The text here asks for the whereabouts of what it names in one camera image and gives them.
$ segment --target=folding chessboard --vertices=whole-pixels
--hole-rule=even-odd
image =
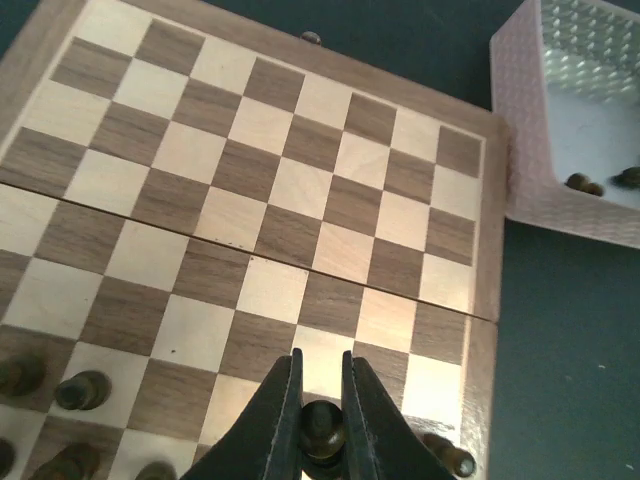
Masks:
[[[293,347],[307,399],[339,402],[353,350],[417,429],[482,457],[495,138],[249,48],[241,32],[282,34],[214,7],[174,13],[87,2],[0,144],[0,354],[49,367],[37,394],[0,399],[10,478],[78,439],[104,452],[98,480],[162,456],[182,473]],[[52,405],[85,369],[110,400]]]

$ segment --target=dark green table surface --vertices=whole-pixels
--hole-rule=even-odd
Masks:
[[[488,108],[488,42],[520,0],[211,3]],[[0,54],[36,4],[0,0]],[[640,478],[640,251],[507,222],[490,472]]]

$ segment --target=chess piece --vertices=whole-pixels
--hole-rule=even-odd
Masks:
[[[8,440],[0,438],[0,480],[11,473],[15,460],[16,451],[13,445]]]
[[[98,450],[86,443],[74,443],[41,465],[30,480],[90,480],[99,466]]]
[[[314,45],[322,45],[322,39],[316,32],[304,32],[302,35],[300,35],[300,38]]]
[[[30,353],[14,355],[0,362],[0,394],[8,397],[27,395],[44,380],[42,358]]]
[[[331,462],[344,445],[342,411],[331,402],[316,400],[300,417],[300,448],[316,463]]]
[[[173,466],[165,462],[153,462],[140,470],[136,480],[176,480]]]
[[[457,448],[450,440],[436,435],[425,433],[422,443],[438,457],[447,470],[461,478],[467,478],[476,471],[476,461],[466,450]]]
[[[584,191],[585,187],[591,182],[589,177],[582,173],[574,173],[565,182],[565,185],[573,190]]]
[[[618,187],[640,188],[640,167],[627,168],[612,180]]]
[[[602,197],[604,195],[604,187],[595,182],[589,183],[582,191],[589,195],[595,195],[596,197]]]
[[[102,405],[110,392],[111,382],[104,373],[85,371],[58,385],[55,399],[65,410],[92,410]]]

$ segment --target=chessboard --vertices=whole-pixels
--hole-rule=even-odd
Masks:
[[[77,440],[103,452],[96,480],[183,473],[294,347],[306,401],[339,404],[352,350],[483,469],[493,140],[137,1],[87,2],[0,144],[0,355],[48,366],[0,398],[9,478]],[[87,369],[109,401],[57,407]]]

